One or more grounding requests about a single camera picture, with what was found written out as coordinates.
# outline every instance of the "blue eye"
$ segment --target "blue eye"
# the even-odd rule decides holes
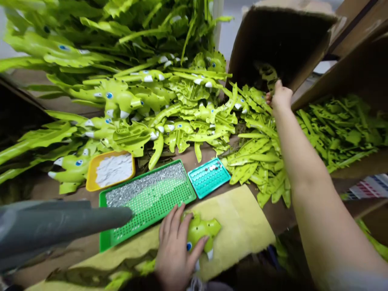
[[[68,46],[64,46],[63,44],[59,46],[59,48],[63,51],[70,51],[70,48]]]

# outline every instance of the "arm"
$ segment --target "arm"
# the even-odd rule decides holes
[[[278,81],[272,100],[273,115],[313,279],[318,281],[333,270],[388,276],[388,264],[355,223],[335,190],[326,166],[300,128],[291,111],[291,96],[292,91]]]

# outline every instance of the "person's hand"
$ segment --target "person's hand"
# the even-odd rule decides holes
[[[175,205],[160,225],[155,273],[165,291],[186,289],[195,264],[209,239],[208,236],[202,237],[192,252],[187,252],[187,233],[193,214],[187,214],[181,223],[184,209],[184,203],[179,208]]]
[[[283,109],[291,108],[292,90],[287,87],[283,87],[282,81],[278,80],[275,84],[275,94],[271,96],[271,93],[267,93],[267,104],[272,106],[275,111],[281,111]]]

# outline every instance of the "pile of plastic parts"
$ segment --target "pile of plastic parts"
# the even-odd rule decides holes
[[[57,121],[30,131],[0,152],[0,184],[46,161],[55,168],[60,194],[85,182],[97,154],[126,150],[140,158],[142,171],[194,145],[198,162],[206,142],[232,174],[231,184],[257,184],[261,207],[283,197],[289,207],[290,185],[265,93],[256,88],[232,91],[226,61],[214,50],[211,0],[12,0],[2,1],[8,17],[4,40],[29,56],[0,60],[11,68],[43,70],[52,85],[25,89],[39,98],[67,96],[72,102],[101,108],[104,117],[47,111]],[[265,90],[278,79],[269,64],[256,63]],[[225,98],[221,101],[220,93]],[[383,116],[368,117],[354,96],[299,111],[299,122],[330,171],[387,145]],[[241,147],[229,145],[236,128]],[[11,166],[29,152],[29,160]]]
[[[382,112],[356,95],[327,97],[324,103],[297,112],[298,122],[330,173],[388,146],[388,122]]]

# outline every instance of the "green tray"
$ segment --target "green tray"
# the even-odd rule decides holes
[[[184,170],[182,161],[175,160],[167,165],[152,170],[151,172],[142,174],[134,179],[102,191],[99,197],[99,206],[107,207],[106,195],[110,191],[132,183],[135,180],[142,179],[145,176],[153,175],[156,172],[175,164],[181,164]],[[100,252],[118,245],[146,229],[148,226],[163,219],[175,204],[180,205],[183,202],[188,204],[194,201],[196,199],[195,191],[189,181],[186,171],[185,175],[185,181],[181,179],[165,179],[154,185],[148,186],[137,196],[130,199],[125,206],[130,207],[133,211],[134,215],[132,219],[121,228],[106,230],[100,233]]]

